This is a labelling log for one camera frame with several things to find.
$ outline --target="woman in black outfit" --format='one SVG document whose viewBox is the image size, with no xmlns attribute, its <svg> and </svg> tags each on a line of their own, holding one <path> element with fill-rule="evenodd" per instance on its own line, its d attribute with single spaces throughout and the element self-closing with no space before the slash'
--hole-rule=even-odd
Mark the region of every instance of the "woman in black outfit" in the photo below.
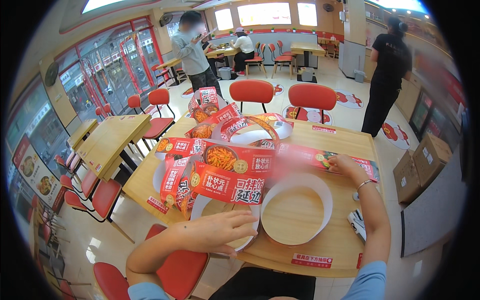
<svg viewBox="0 0 480 300">
<path fill-rule="evenodd" d="M 397 17 L 388 19 L 388 34 L 381 34 L 373 43 L 371 61 L 377 68 L 370 82 L 370 100 L 363 118 L 362 132 L 377 136 L 378 131 L 398 97 L 402 78 L 410 80 L 412 55 L 402 41 L 407 24 Z"/>
</svg>

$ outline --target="trash bin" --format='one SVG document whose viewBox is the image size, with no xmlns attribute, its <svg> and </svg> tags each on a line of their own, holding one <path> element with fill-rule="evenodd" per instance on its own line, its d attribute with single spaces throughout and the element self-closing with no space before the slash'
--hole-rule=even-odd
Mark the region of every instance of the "trash bin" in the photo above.
<svg viewBox="0 0 480 300">
<path fill-rule="evenodd" d="M 229 67 L 223 67 L 223 68 L 218 69 L 218 71 L 220 72 L 220 77 L 223 80 L 232 79 L 232 75 L 230 73 L 231 70 L 232 70 L 232 68 L 229 68 Z"/>
<path fill-rule="evenodd" d="M 365 78 L 365 72 L 359 71 L 359 70 L 354 70 L 355 73 L 355 81 L 359 83 L 363 83 L 363 79 Z"/>
<path fill-rule="evenodd" d="M 313 80 L 313 68 L 303 67 L 301 70 L 301 80 L 311 82 Z"/>
</svg>

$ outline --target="silver bracelet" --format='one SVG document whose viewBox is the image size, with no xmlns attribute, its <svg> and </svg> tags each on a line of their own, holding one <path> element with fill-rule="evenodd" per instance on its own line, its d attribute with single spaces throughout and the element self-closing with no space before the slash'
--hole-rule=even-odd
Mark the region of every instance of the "silver bracelet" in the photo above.
<svg viewBox="0 0 480 300">
<path fill-rule="evenodd" d="M 357 187 L 357 192 L 359 191 L 359 189 L 360 189 L 364 184 L 367 184 L 367 183 L 369 183 L 369 182 L 373 182 L 373 181 L 367 180 L 367 181 L 362 182 L 362 183 L 359 185 L 359 187 Z"/>
</svg>

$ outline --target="red sticker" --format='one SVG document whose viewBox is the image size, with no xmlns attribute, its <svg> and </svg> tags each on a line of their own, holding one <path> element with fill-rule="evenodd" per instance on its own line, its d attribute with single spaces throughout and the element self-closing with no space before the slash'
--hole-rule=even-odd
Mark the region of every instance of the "red sticker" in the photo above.
<svg viewBox="0 0 480 300">
<path fill-rule="evenodd" d="M 159 200 L 155 199 L 154 197 L 150 196 L 147 199 L 147 203 L 159 210 L 161 213 L 166 214 L 168 211 L 168 207 L 163 205 Z"/>
<path fill-rule="evenodd" d="M 314 256 L 314 255 L 305 255 L 294 253 L 292 258 L 292 264 L 301 264 L 310 267 L 316 268 L 330 268 L 332 266 L 333 258 L 323 257 L 323 256 Z"/>
<path fill-rule="evenodd" d="M 328 133 L 336 134 L 336 129 L 333 129 L 333 128 L 327 128 L 327 127 L 313 125 L 312 129 L 315 130 L 315 131 L 322 131 L 322 132 L 328 132 Z"/>
<path fill-rule="evenodd" d="M 361 257 L 362 256 L 363 256 L 363 253 L 359 253 L 359 259 L 357 260 L 357 269 L 360 269 Z"/>
</svg>

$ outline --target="light wooden tabletop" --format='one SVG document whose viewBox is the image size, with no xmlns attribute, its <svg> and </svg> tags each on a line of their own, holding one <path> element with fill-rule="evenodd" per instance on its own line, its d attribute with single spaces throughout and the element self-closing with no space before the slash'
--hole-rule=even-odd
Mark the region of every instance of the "light wooden tabletop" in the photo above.
<svg viewBox="0 0 480 300">
<path fill-rule="evenodd" d="M 282 142 L 373 160 L 380 168 L 373 139 L 369 134 L 301 120 L 291 121 L 295 122 L 293 133 Z M 333 128 L 336 130 L 336 134 L 314 131 L 312 129 L 313 125 Z M 194 126 L 194 119 L 183 116 L 165 136 L 183 137 L 184 133 Z M 152 184 L 153 173 L 160 163 L 160 160 L 154 156 L 155 148 L 132 174 L 123 190 L 129 197 L 163 222 L 173 224 L 184 221 L 178 210 L 169 209 L 166 214 L 163 214 L 147 203 L 150 196 L 159 199 L 159 194 Z M 352 199 L 356 187 L 350 178 L 345 176 L 321 171 L 313 171 L 313 174 L 327 184 L 334 201 L 332 216 L 325 229 L 311 241 L 288 248 L 271 242 L 260 226 L 258 237 L 250 247 L 238 254 L 239 259 L 266 268 L 295 274 L 322 277 L 356 276 L 358 257 L 359 253 L 363 253 L 363 244 L 347 221 L 350 212 L 357 208 L 360 209 L 359 202 Z M 383 195 L 381 169 L 380 177 L 380 190 Z M 331 257 L 333 258 L 331 268 L 292 264 L 291 260 L 294 253 Z"/>
<path fill-rule="evenodd" d="M 173 66 L 175 66 L 176 64 L 179 64 L 179 63 L 181 63 L 181 59 L 172 58 L 172 59 L 162 63 L 161 65 L 159 65 L 156 69 L 159 70 L 159 69 L 163 69 L 163 68 L 166 68 L 166 67 L 173 67 Z"/>
<path fill-rule="evenodd" d="M 120 152 L 139 141 L 152 126 L 151 115 L 107 117 L 78 148 L 78 155 L 98 178 L 108 181 L 120 165 Z"/>
<path fill-rule="evenodd" d="M 290 44 L 290 51 L 293 54 L 303 54 L 304 51 L 309 51 L 316 56 L 324 56 L 325 50 L 317 43 L 292 42 Z"/>
<path fill-rule="evenodd" d="M 85 120 L 75 132 L 70 136 L 67 140 L 68 144 L 74 151 L 78 148 L 80 141 L 82 141 L 83 137 L 87 134 L 87 132 L 92 133 L 93 130 L 98 126 L 97 119 L 88 119 Z"/>
<path fill-rule="evenodd" d="M 217 57 L 217 55 L 220 55 L 220 54 L 223 54 L 225 56 L 231 56 L 239 53 L 240 51 L 241 51 L 240 48 L 228 47 L 225 49 L 217 49 L 212 52 L 207 52 L 206 56 L 207 58 Z"/>
</svg>

